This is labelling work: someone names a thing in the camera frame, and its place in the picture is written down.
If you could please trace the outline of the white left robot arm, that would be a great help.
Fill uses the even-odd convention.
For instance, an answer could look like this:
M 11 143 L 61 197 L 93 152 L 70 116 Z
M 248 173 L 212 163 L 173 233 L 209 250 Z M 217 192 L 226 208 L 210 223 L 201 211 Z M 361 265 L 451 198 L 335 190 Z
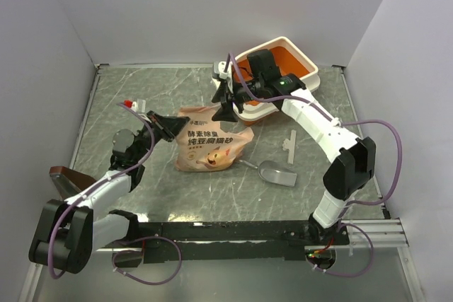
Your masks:
M 154 111 L 140 120 L 144 126 L 139 131 L 121 129 L 114 134 L 110 167 L 100 180 L 68 199 L 51 199 L 44 205 L 28 251 L 31 262 L 77 274 L 93 251 L 114 242 L 125 247 L 137 243 L 136 214 L 118 209 L 104 218 L 99 214 L 138 186 L 156 144 L 172 142 L 190 121 Z

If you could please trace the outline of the pink cat litter bag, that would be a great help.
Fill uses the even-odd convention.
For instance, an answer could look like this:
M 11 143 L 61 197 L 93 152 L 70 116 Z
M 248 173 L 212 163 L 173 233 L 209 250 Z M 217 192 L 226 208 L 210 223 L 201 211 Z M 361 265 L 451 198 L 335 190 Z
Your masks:
M 229 168 L 254 138 L 249 127 L 239 133 L 225 132 L 212 119 L 216 107 L 182 107 L 178 116 L 190 121 L 177 136 L 176 168 L 184 172 L 214 172 Z

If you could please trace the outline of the grey metal litter scoop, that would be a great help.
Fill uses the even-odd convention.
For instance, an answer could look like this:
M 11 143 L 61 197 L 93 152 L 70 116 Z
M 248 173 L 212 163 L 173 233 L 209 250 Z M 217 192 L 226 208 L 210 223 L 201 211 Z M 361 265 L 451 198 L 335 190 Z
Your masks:
M 237 163 L 257 170 L 259 177 L 265 182 L 285 187 L 294 187 L 296 185 L 297 174 L 274 161 L 263 161 L 255 165 L 249 161 L 239 159 Z

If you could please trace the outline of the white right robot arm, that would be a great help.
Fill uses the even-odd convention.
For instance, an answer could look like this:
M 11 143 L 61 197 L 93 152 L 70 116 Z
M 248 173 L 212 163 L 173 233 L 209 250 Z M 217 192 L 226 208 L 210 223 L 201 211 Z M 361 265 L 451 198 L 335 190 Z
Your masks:
M 340 218 L 355 193 L 374 176 L 375 142 L 344 128 L 325 110 L 295 74 L 283 75 L 270 50 L 248 54 L 251 80 L 246 81 L 232 56 L 216 62 L 212 77 L 218 88 L 212 98 L 220 108 L 214 121 L 233 122 L 245 103 L 271 103 L 300 125 L 321 147 L 330 166 L 323 176 L 323 196 L 309 216 L 309 236 L 317 244 L 327 243 L 340 228 Z

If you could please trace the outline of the white bag sealing clip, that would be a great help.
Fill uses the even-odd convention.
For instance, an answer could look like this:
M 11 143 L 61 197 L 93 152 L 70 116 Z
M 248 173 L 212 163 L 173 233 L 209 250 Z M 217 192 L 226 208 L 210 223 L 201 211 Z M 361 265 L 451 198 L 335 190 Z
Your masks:
M 288 139 L 285 139 L 282 143 L 282 149 L 286 151 L 287 154 L 287 163 L 290 165 L 294 164 L 294 153 L 296 149 L 296 138 L 297 132 L 292 130 Z

